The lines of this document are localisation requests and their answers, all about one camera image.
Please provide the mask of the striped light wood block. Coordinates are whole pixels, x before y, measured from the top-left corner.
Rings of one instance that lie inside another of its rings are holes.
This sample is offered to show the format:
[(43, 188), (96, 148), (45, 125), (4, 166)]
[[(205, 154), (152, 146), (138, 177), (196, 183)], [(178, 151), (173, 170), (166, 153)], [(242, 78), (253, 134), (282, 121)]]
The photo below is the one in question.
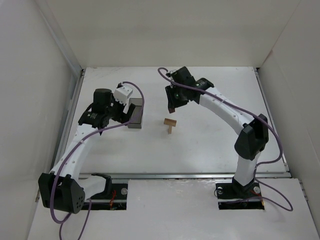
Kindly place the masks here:
[(177, 121), (174, 119), (165, 118), (163, 124), (167, 126), (175, 127), (177, 124)]

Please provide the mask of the smoky transparent plastic bin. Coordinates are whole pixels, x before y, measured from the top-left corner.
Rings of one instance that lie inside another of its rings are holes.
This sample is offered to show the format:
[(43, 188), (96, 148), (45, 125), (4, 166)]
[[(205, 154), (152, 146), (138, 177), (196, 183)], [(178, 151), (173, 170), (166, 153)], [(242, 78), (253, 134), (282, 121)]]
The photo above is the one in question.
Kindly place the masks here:
[(129, 106), (134, 105), (133, 113), (130, 117), (130, 123), (127, 125), (129, 129), (142, 129), (143, 125), (143, 99), (142, 98), (130, 98)]

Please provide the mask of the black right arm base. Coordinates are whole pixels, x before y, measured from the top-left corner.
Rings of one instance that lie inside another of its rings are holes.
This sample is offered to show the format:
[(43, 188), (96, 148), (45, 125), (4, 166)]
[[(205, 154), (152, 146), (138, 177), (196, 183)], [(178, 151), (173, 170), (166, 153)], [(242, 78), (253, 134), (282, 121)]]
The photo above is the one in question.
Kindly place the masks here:
[(215, 184), (215, 196), (219, 210), (264, 210), (264, 202), (260, 198), (261, 188), (254, 182), (247, 190), (238, 191), (232, 182)]

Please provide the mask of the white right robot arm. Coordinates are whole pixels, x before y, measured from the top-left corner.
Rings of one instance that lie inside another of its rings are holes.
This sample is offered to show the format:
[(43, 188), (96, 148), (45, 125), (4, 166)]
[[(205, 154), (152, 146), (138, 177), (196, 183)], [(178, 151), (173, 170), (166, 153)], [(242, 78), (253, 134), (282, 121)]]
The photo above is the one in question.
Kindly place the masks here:
[(269, 141), (268, 119), (263, 114), (256, 119), (241, 112), (226, 100), (212, 82), (206, 78), (195, 80), (185, 66), (167, 71), (163, 77), (170, 80), (170, 85), (165, 87), (169, 113), (195, 102), (215, 113), (235, 131), (238, 137), (234, 149), (238, 161), (231, 185), (238, 196), (245, 195), (253, 186), (258, 158)]

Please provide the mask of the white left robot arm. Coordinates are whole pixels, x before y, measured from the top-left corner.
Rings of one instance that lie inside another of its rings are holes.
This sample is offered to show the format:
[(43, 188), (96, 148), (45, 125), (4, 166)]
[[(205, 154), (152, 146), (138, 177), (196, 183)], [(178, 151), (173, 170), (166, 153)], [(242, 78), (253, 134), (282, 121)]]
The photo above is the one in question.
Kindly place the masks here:
[(95, 195), (109, 196), (112, 192), (112, 179), (105, 173), (93, 173), (89, 178), (79, 178), (81, 168), (99, 136), (108, 129), (110, 121), (121, 126), (127, 123), (135, 105), (124, 109), (133, 89), (119, 84), (111, 91), (98, 88), (93, 93), (93, 102), (85, 109), (78, 120), (76, 133), (69, 147), (49, 173), (42, 173), (38, 186), (45, 208), (77, 214), (85, 201)]

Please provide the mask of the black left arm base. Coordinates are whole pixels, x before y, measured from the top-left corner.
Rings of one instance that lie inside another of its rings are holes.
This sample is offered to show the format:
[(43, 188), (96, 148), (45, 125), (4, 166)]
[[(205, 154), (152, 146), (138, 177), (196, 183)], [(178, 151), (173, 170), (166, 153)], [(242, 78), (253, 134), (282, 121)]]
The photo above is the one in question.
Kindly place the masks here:
[(110, 193), (97, 193), (92, 196), (92, 211), (125, 211), (127, 209), (128, 184), (113, 183)]

